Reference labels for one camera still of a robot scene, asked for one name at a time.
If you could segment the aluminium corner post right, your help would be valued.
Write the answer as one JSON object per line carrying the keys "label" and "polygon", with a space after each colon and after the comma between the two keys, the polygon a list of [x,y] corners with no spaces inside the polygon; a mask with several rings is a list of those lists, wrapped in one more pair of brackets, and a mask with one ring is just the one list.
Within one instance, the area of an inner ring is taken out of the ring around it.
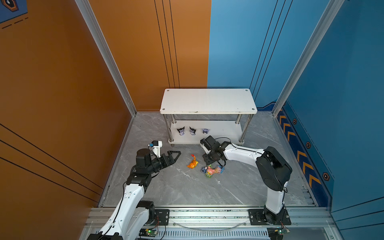
{"label": "aluminium corner post right", "polygon": [[317,50],[319,44],[327,33],[329,27],[331,26],[333,20],[335,19],[344,2],[344,0],[331,0],[328,2],[299,60],[297,61],[290,77],[288,78],[285,86],[283,87],[279,95],[279,98],[276,101],[276,104],[272,110],[273,117],[276,118],[280,110],[282,110],[284,103],[287,101],[289,95],[291,94],[292,90],[300,79],[302,73],[310,62],[313,54]]}

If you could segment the blue small toy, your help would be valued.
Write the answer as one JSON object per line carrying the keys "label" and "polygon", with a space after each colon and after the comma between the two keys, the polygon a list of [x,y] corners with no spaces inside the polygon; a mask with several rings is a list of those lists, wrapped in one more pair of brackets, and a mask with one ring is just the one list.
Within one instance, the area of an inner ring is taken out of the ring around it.
{"label": "blue small toy", "polygon": [[224,169],[225,169],[225,168],[222,167],[222,166],[217,166],[217,167],[216,167],[216,173],[217,173],[217,174],[222,174],[223,171],[224,171]]}

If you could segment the white two-tier metal shelf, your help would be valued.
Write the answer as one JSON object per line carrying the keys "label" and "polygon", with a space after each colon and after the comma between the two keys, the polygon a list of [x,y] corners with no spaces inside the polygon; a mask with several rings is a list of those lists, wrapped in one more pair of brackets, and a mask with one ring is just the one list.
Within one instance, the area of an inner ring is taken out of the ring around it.
{"label": "white two-tier metal shelf", "polygon": [[[165,89],[160,113],[171,145],[199,144],[208,136],[242,145],[258,112],[249,89]],[[177,129],[185,127],[180,136]],[[190,134],[190,127],[197,130]],[[202,129],[209,129],[203,134]]]}

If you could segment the orange fox toy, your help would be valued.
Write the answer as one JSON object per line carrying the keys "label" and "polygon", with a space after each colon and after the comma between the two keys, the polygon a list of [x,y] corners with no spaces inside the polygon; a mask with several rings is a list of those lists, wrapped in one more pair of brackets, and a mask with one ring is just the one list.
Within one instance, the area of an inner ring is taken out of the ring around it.
{"label": "orange fox toy", "polygon": [[197,165],[199,164],[199,162],[197,161],[197,158],[195,155],[191,155],[193,157],[192,161],[187,165],[188,168],[190,169],[194,169],[197,167]]}

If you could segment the black purple kuromi figure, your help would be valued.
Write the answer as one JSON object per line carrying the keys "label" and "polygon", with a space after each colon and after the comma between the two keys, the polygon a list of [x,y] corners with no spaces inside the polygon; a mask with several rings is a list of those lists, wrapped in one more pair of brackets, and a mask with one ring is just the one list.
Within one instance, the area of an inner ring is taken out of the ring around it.
{"label": "black purple kuromi figure", "polygon": [[178,128],[177,131],[178,131],[180,136],[183,136],[185,134],[185,127]]}

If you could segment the pink pig toy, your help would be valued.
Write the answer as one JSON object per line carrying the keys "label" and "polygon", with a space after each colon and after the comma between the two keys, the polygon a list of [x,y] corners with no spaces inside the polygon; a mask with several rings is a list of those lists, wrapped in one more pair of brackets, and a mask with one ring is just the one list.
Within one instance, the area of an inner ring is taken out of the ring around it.
{"label": "pink pig toy", "polygon": [[213,175],[217,174],[217,173],[216,173],[216,167],[213,168],[213,169],[214,169],[214,172],[213,172],[213,173],[208,173],[208,174],[206,175],[207,178],[211,178]]}

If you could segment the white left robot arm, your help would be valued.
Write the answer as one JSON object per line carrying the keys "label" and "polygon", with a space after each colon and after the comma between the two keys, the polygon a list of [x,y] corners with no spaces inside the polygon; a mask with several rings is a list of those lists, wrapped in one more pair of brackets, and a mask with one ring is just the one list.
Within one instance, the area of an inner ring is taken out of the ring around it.
{"label": "white left robot arm", "polygon": [[144,225],[155,219],[154,203],[142,198],[152,175],[176,163],[182,152],[167,151],[160,156],[152,156],[152,152],[150,149],[137,151],[136,165],[123,184],[121,200],[100,231],[88,236],[89,240],[135,240]]}

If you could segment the circuit board right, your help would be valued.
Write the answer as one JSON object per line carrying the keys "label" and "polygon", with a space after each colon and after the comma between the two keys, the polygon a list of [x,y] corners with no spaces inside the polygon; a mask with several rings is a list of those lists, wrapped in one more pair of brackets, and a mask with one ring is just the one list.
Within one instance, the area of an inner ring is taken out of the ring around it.
{"label": "circuit board right", "polygon": [[288,228],[267,228],[270,240],[283,240],[286,234],[290,234],[291,230]]}

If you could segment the aluminium corner post left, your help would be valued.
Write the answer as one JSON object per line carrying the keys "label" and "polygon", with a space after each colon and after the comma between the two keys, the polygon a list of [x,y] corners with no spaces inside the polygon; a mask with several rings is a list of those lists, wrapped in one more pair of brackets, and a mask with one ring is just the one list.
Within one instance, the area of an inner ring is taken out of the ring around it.
{"label": "aluminium corner post left", "polygon": [[131,98],[131,95],[127,89],[127,86],[124,82],[124,79],[121,75],[121,72],[118,68],[118,65],[113,57],[113,54],[110,50],[110,47],[107,43],[107,40],[103,34],[103,31],[98,23],[98,20],[96,18],[96,15],[91,7],[91,4],[89,1],[86,0],[75,0],[75,3],[78,6],[78,9],[80,10],[80,13],[94,39],[94,42],[96,43],[99,52],[101,53],[103,60],[108,67],[111,76],[113,77],[113,80],[130,112],[130,114],[133,117],[136,117],[137,115],[137,109],[133,103],[133,100]]}

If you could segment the green circuit board left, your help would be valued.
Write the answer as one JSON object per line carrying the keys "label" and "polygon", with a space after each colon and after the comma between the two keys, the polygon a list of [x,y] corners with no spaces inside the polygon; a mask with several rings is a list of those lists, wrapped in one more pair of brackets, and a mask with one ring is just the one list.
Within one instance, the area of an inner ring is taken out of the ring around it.
{"label": "green circuit board left", "polygon": [[141,229],[139,232],[139,238],[155,238],[159,234],[159,231],[157,228],[155,229]]}

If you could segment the aluminium corner post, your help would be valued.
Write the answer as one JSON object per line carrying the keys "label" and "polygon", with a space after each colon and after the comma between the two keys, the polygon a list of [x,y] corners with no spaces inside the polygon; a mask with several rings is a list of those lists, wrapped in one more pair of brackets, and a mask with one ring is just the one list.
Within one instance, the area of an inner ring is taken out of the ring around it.
{"label": "aluminium corner post", "polygon": [[279,98],[276,101],[276,104],[272,110],[273,117],[276,118],[280,110],[282,110],[284,103],[287,101],[289,95],[291,94],[292,90],[300,79],[302,73],[310,62],[313,54],[317,50],[319,44],[327,33],[329,27],[331,26],[333,20],[335,19],[344,2],[344,0],[331,0],[328,2],[299,60],[297,61],[290,77],[288,78],[285,86],[283,87],[279,95]]}
{"label": "aluminium corner post", "polygon": [[96,43],[99,52],[101,53],[103,60],[108,67],[111,76],[113,77],[113,80],[130,112],[130,114],[133,117],[136,117],[137,115],[137,109],[133,103],[133,100],[131,98],[131,95],[127,89],[127,86],[124,82],[124,79],[121,75],[121,72],[118,68],[118,65],[113,57],[113,54],[110,50],[110,47],[107,43],[107,40],[103,34],[103,31],[98,23],[98,20],[96,18],[96,15],[91,7],[91,4],[89,1],[86,0],[75,0],[75,3],[78,6],[78,9],[80,10],[80,13],[94,39],[94,42]]}

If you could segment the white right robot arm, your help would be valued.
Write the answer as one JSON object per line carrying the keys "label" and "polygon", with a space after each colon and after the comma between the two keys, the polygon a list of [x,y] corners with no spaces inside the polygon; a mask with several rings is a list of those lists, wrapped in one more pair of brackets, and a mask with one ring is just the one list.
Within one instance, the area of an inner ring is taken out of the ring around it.
{"label": "white right robot arm", "polygon": [[292,167],[274,148],[251,149],[237,146],[232,142],[219,143],[209,136],[200,141],[205,154],[203,159],[209,166],[212,163],[238,161],[259,170],[263,183],[267,186],[267,200],[259,214],[259,221],[267,225],[291,225],[291,219],[284,203],[287,184],[293,172]]}

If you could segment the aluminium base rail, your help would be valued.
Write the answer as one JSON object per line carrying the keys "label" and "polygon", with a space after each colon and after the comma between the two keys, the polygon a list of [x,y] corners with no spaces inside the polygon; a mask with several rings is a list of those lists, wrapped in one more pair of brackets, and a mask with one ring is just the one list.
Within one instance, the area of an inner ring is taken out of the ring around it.
{"label": "aluminium base rail", "polygon": [[[288,228],[283,240],[341,240],[342,234],[326,208],[287,207],[291,225],[267,225],[259,221],[256,207],[162,207],[142,229],[157,228],[155,238],[135,240],[270,240],[267,228]],[[97,234],[114,208],[91,210],[81,240]]]}

